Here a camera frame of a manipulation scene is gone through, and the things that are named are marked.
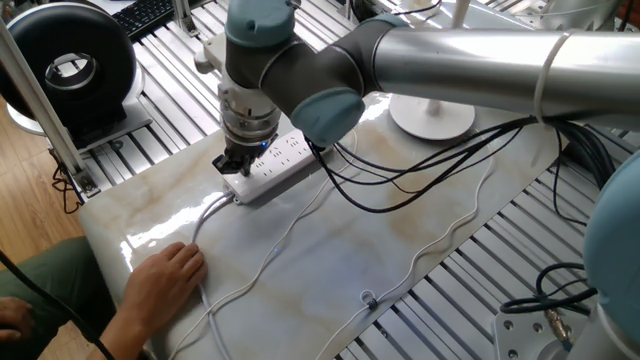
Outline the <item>person's left hand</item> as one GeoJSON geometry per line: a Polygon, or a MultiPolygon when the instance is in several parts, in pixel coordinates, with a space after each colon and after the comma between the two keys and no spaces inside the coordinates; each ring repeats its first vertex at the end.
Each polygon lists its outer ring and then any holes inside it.
{"type": "Polygon", "coordinates": [[[33,310],[34,308],[29,303],[21,299],[2,297],[0,308],[1,341],[15,342],[28,339],[34,328],[33,310]]]}

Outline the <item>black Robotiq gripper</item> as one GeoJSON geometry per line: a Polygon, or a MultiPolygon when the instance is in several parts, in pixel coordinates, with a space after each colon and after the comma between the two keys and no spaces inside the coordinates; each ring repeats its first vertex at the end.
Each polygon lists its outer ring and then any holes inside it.
{"type": "Polygon", "coordinates": [[[274,133],[268,139],[259,139],[257,142],[245,143],[227,136],[224,154],[217,156],[212,165],[222,175],[240,174],[244,177],[250,175],[251,164],[261,158],[277,140],[278,134],[274,133]]]}

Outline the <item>person's right hand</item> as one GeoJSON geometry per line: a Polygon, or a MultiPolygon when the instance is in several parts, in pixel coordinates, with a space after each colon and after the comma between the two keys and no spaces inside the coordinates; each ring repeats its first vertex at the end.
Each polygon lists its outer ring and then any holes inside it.
{"type": "Polygon", "coordinates": [[[118,312],[153,333],[171,320],[206,273],[204,254],[196,244],[173,243],[131,273],[118,312]]]}

